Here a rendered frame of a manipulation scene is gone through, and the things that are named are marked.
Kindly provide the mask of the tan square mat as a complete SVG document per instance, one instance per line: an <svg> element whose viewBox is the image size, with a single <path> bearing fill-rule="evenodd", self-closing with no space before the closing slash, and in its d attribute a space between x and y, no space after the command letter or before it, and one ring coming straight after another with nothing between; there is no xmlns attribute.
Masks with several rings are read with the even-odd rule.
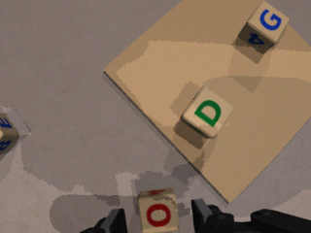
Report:
<svg viewBox="0 0 311 233"><path fill-rule="evenodd" d="M229 204L311 117L311 47L238 37L261 1L182 0L103 69ZM203 86L234 107L214 139L180 121Z"/></svg>

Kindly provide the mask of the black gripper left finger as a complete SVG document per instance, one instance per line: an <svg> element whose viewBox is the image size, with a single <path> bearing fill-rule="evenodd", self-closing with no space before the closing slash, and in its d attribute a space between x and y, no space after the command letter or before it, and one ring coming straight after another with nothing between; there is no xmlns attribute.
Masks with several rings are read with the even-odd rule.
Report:
<svg viewBox="0 0 311 233"><path fill-rule="evenodd" d="M127 233L124 209L113 209L107 217L100 219L94 227L80 233Z"/></svg>

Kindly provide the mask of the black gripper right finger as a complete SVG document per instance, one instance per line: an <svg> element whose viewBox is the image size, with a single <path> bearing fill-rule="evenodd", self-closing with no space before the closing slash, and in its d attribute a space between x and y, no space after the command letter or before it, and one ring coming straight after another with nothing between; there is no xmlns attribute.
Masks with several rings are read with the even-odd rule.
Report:
<svg viewBox="0 0 311 233"><path fill-rule="evenodd" d="M191 210L195 233L311 233L311 220L274 210L255 211L251 221L243 222L202 198L191 200Z"/></svg>

